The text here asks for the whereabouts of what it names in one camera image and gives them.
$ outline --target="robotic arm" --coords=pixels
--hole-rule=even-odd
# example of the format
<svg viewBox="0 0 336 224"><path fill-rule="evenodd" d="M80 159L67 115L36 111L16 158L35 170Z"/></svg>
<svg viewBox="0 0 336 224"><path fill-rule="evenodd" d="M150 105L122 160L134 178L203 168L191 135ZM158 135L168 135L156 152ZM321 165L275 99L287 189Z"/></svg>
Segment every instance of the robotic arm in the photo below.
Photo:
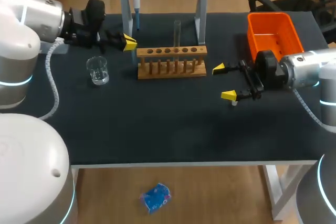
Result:
<svg viewBox="0 0 336 224"><path fill-rule="evenodd" d="M238 65L220 64L213 74L239 70L245 75L249 90L222 92L222 98L236 105L242 99L260 99L269 89L289 88L294 91L307 112L321 126L336 133L336 49L308 51L284 56L280 62L272 51L260 51L253 66L241 60ZM313 116L296 88L321 87L321 121Z"/></svg>
<svg viewBox="0 0 336 224"><path fill-rule="evenodd" d="M101 32L105 5L89 0L84 10L65 12L55 0L0 0L0 109L13 108L25 97L40 41L91 48L134 50L137 42L122 33Z"/></svg>

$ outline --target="black table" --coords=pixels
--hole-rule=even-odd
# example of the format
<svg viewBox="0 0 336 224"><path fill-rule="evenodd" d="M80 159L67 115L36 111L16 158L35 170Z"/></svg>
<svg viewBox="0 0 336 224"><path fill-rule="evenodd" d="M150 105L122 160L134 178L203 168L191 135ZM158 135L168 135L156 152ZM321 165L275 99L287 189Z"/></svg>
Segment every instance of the black table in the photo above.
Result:
<svg viewBox="0 0 336 224"><path fill-rule="evenodd" d="M290 16L305 50L327 48L311 13ZM133 37L140 48L171 46L176 19L182 21L181 46L196 45L191 14L141 15L141 30ZM107 16L106 29L121 30L121 25L121 15ZM60 105L47 122L64 139L71 164L288 164L315 161L336 147L334 135L310 118L292 92L266 92L235 108L221 99L222 91L247 88L239 72L211 75L221 62L249 54L246 34L246 13L208 14L208 75L201 78L137 80L131 54L109 48L110 82L95 88L88 81L86 60L99 55L98 49L71 47L66 55L54 55L51 68ZM2 112L39 117L51 109L44 60L38 59L25 101ZM319 87L300 94L319 117Z"/></svg>

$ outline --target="blue plastic bag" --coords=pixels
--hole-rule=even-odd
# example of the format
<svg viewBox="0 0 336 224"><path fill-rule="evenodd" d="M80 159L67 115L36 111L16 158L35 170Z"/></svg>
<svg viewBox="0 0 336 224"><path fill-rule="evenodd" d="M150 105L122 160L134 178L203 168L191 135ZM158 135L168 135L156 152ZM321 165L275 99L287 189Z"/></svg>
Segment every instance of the blue plastic bag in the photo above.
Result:
<svg viewBox="0 0 336 224"><path fill-rule="evenodd" d="M163 207L171 198L168 187L161 183L158 183L153 189L140 196L150 214Z"/></svg>

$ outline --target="test tube rack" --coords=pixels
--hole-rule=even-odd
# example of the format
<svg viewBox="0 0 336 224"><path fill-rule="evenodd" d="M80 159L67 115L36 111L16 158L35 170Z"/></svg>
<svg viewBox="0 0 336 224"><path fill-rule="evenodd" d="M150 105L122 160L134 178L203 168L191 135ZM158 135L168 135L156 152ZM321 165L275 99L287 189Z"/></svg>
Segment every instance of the test tube rack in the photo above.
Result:
<svg viewBox="0 0 336 224"><path fill-rule="evenodd" d="M206 76L206 46L138 48L138 79L189 78Z"/></svg>

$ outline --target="orange plastic container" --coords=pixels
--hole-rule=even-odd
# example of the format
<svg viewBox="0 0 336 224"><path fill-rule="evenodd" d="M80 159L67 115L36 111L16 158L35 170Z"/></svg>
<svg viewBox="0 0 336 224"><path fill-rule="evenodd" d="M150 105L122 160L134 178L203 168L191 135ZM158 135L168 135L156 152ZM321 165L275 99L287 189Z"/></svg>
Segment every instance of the orange plastic container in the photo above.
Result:
<svg viewBox="0 0 336 224"><path fill-rule="evenodd" d="M250 13L247 19L247 38L253 61L257 53L264 50L272 50L278 61L284 55L304 52L287 13Z"/></svg>

